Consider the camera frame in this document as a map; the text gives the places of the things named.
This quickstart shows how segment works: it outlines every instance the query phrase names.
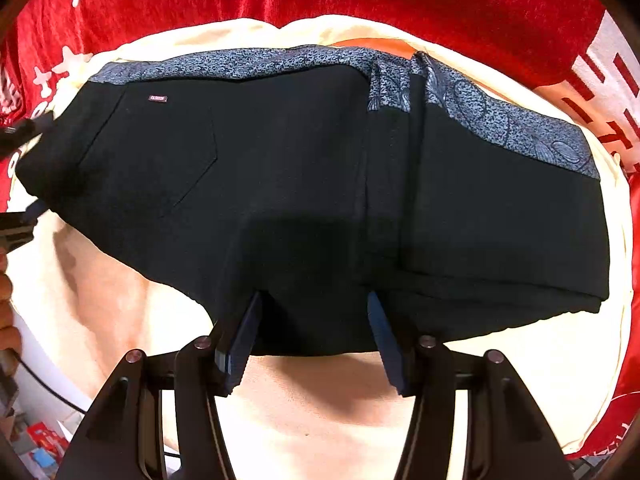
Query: black tool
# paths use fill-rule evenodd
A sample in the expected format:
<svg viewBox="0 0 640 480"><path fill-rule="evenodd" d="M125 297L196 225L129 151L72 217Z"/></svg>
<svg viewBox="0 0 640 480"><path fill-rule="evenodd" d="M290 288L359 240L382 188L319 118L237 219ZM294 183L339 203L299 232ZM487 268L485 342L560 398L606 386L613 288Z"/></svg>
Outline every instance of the black tool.
<svg viewBox="0 0 640 480"><path fill-rule="evenodd" d="M34 119L23 119L14 126L0 128L0 160L8 157L51 126L53 126L53 113L46 112Z"/></svg>
<svg viewBox="0 0 640 480"><path fill-rule="evenodd" d="M370 309L378 305L373 294ZM262 294L256 292L241 317L220 320L208 336L178 352L146 356L129 351L78 428L57 479L165 480L160 393L175 390L182 478L234 480L215 397L228 396L239 383L258 333L261 306ZM542 412L501 352L461 354L429 335L411 340L412 330L393 321L386 320L386 328L393 336L381 352L387 372L396 367L401 393L415 395L396 480L445 480L456 389L467 390L470 401L465 480L572 478ZM638 427L636 422L630 434L640 435ZM602 480L631 478L628 469L638 461L640 438L627 447L613 471L603 469ZM30 479L10 451L0 442L0 478Z"/></svg>

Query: black pants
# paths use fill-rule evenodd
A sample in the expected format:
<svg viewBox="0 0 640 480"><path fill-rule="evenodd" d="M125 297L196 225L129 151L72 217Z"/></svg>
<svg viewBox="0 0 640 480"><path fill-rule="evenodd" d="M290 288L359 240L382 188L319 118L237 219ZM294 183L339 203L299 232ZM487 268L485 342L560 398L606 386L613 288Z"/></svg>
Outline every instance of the black pants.
<svg viewBox="0 0 640 480"><path fill-rule="evenodd" d="M370 290L444 340L597 312L599 182L480 139L412 78L411 113L368 112L369 81L348 66L89 82L17 174L214 320L267 292L255 354L375 350Z"/></svg>

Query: cream cloth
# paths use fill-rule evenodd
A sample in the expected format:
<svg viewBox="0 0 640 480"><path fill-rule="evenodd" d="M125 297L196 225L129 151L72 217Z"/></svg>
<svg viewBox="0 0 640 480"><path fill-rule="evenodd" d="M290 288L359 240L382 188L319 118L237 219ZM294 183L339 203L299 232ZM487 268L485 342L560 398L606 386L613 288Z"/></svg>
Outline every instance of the cream cloth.
<svg viewBox="0 0 640 480"><path fill-rule="evenodd" d="M287 48L357 38L405 41L465 73L491 95L573 123L543 98L481 63L389 25L346 16L320 16L280 29L240 19L141 38L79 64L58 82L49 108L60 115L82 85L111 61L164 60L205 50ZM503 351L539 403L566 453L581 448L610 403L628 343L632 299L628 185L620 167L597 138L582 129L601 176L610 241L609 299L597 315L563 314L448 345L478 355L490 348ZM10 210L24 210L32 199L16 182ZM91 254L91 258L79 258L78 254ZM61 267L65 258L68 265L75 264L71 277ZM9 259L16 309L51 359L91 396L127 349L143 348L147 354L173 351L211 328L206 313L195 302L168 286L148 282L136 272L126 272L122 264L97 251L53 213L41 218L35 240L14 251ZM105 286L113 282L108 308L85 307L98 305L104 298L92 298L91 287L83 286L82 280ZM136 291L134 297L129 290ZM453 455L464 451L465 416L458 413L456 417ZM172 425L172 421L165 421L170 440L175 436ZM460 460L452 458L450 478L462 476L456 472L459 468Z"/></svg>

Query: cable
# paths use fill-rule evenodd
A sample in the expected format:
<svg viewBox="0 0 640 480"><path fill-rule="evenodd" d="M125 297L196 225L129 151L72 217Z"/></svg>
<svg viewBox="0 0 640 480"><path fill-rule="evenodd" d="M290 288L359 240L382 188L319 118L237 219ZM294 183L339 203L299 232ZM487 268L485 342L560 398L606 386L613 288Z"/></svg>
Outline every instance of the cable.
<svg viewBox="0 0 640 480"><path fill-rule="evenodd" d="M56 397L57 400L59 400L60 402L63 402L64 404L66 404L68 407L70 407L73 410L76 410L76 412L78 413L82 413L83 415L86 415L86 411L83 410L82 408L78 408L78 406L76 406L74 403L72 403L70 400L66 400L65 397L61 396L59 393L57 393L56 391L54 391L52 388L50 388L49 386L47 386L45 384L45 382L38 377L38 375L36 374L36 372L34 372L33 370L31 370L31 368L29 368L29 366L21 359L21 357L18 355L18 353L16 351L14 351L14 355L15 358L18 359L18 362L24 367L25 370L27 370L27 372L29 373L29 375L31 377L33 377L36 382L42 386L45 390L47 390L51 395L53 395L54 397ZM173 458L180 458L179 454L176 453L170 453L169 451L165 451L164 454L166 456L171 456Z"/></svg>

